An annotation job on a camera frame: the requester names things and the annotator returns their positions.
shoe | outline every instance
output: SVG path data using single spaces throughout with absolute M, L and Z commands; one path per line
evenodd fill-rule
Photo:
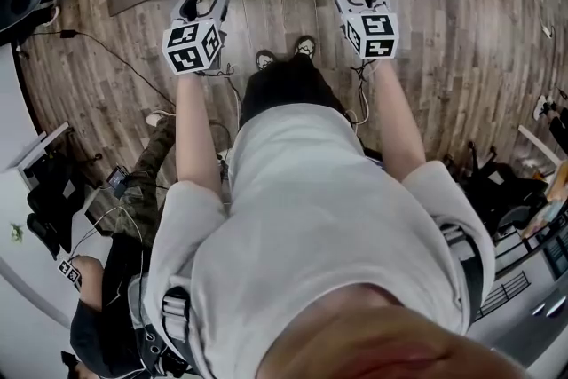
M 275 61 L 276 56 L 274 56 L 274 54 L 272 54 L 270 51 L 267 51 L 266 49 L 263 49 L 256 53 L 256 68 L 258 68 L 258 71 L 264 70 Z
M 61 13 L 61 9 L 58 6 L 54 6 L 51 8 L 51 19 L 47 22 L 42 24 L 43 26 L 50 26 L 53 22 L 58 18 L 59 14 Z
M 308 35 L 300 36 L 296 42 L 294 54 L 305 54 L 310 59 L 316 53 L 316 41 Z
M 166 111 L 153 111 L 151 114 L 148 115 L 146 118 L 146 123 L 151 127 L 156 127 L 158 122 L 163 119 L 164 117 L 175 117 L 175 114 L 167 113 Z
M 548 107 L 547 99 L 545 98 L 544 95 L 540 95 L 539 99 L 536 102 L 536 106 L 534 107 L 534 111 L 532 111 L 532 118 L 535 121 L 538 121 L 539 117 L 543 115 L 545 111 L 547 111 L 546 107 Z

wooden floor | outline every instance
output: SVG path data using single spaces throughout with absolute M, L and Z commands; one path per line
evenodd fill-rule
M 62 0 L 60 18 L 45 30 L 75 28 L 96 36 L 174 99 L 175 82 L 161 47 L 176 1 L 154 0 L 109 18 L 107 0 Z M 541 93 L 557 95 L 555 85 L 568 91 L 568 7 L 562 1 L 391 0 L 401 34 L 396 66 L 429 158 L 449 153 L 465 163 L 466 144 L 473 139 L 481 154 L 495 145 L 500 160 L 518 169 L 527 158 L 542 162 L 517 134 L 519 123 L 565 157 L 546 122 L 532 119 Z M 542 33 L 539 14 L 555 27 L 555 39 Z M 339 24 L 332 0 L 232 0 L 224 25 L 228 37 L 223 61 L 234 65 L 233 81 L 243 93 L 255 70 L 257 50 L 284 56 L 300 35 L 313 35 L 319 44 L 317 65 L 341 101 L 360 116 L 357 80 L 349 70 L 359 62 Z M 168 103 L 84 36 L 33 36 L 23 48 L 31 55 L 21 65 L 42 128 L 53 130 L 69 121 L 77 131 L 79 156 L 104 155 L 91 170 L 100 179 L 116 163 L 131 167 L 150 133 L 145 115 L 169 109 Z M 236 105 L 227 82 L 210 78 L 203 83 L 210 117 L 225 124 L 234 138 Z M 373 85 L 365 90 L 371 99 Z M 366 145 L 380 148 L 377 120 L 371 115 L 359 135 Z M 223 132 L 214 131 L 217 147 L 225 149 Z M 174 177 L 170 157 L 161 183 L 170 185 Z M 115 201 L 103 195 L 94 211 L 111 204 Z

black shoe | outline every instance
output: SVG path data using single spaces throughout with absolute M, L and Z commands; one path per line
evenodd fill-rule
M 305 54 L 313 59 L 316 53 L 316 41 L 309 35 L 300 36 L 294 48 L 294 54 Z
M 275 61 L 276 56 L 274 56 L 274 54 L 272 54 L 270 51 L 267 51 L 266 49 L 262 49 L 261 51 L 256 53 L 256 68 L 258 68 L 258 71 L 264 70 Z

white t-shirt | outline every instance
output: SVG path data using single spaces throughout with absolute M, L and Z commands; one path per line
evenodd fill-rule
M 145 300 L 167 340 L 163 295 L 178 285 L 188 290 L 190 344 L 206 377 L 254 379 L 296 315 L 355 283 L 384 288 L 405 307 L 465 333 L 465 278 L 443 224 L 474 238 L 484 298 L 493 284 L 491 239 L 443 164 L 424 164 L 400 184 L 363 155 L 349 123 L 331 108 L 290 105 L 255 117 L 235 141 L 230 175 L 228 215 L 210 190 L 190 182 L 171 187 Z

camouflage pants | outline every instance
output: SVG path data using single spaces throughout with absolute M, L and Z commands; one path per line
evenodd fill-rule
M 154 243 L 162 217 L 162 209 L 158 210 L 156 200 L 156 177 L 175 142 L 176 118 L 164 117 L 158 122 L 148 146 L 138 158 L 130 174 L 128 188 L 120 201 L 136 226 L 119 210 L 115 233 L 126 233 L 138 241 L 142 237 L 142 243 L 148 247 Z

